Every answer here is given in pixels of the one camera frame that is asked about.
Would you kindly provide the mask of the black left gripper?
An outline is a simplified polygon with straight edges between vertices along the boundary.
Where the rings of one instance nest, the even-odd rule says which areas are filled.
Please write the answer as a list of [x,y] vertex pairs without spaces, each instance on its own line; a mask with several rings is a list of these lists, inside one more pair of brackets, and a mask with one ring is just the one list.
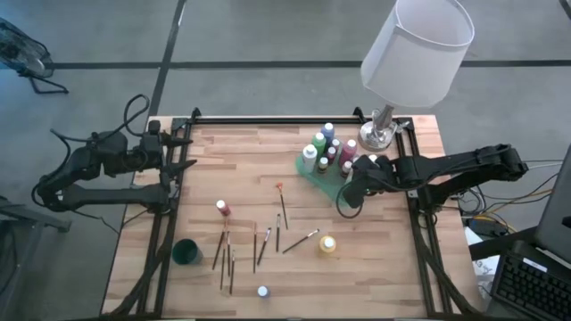
[[143,153],[143,160],[138,171],[158,169],[161,186],[165,190],[169,190],[171,178],[183,173],[186,169],[193,166],[197,160],[169,163],[164,153],[164,147],[176,148],[189,145],[192,142],[193,140],[190,138],[165,135],[164,132],[161,132],[161,122],[159,120],[151,120],[148,123],[148,129],[140,139],[139,151]]

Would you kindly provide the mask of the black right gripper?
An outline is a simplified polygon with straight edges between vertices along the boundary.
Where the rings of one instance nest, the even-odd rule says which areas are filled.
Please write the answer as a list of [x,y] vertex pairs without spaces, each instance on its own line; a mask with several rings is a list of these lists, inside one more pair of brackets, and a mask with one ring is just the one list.
[[351,208],[356,209],[370,191],[383,193],[392,190],[396,184],[393,164],[388,157],[381,155],[371,160],[367,155],[361,155],[352,164],[352,180],[342,196]]

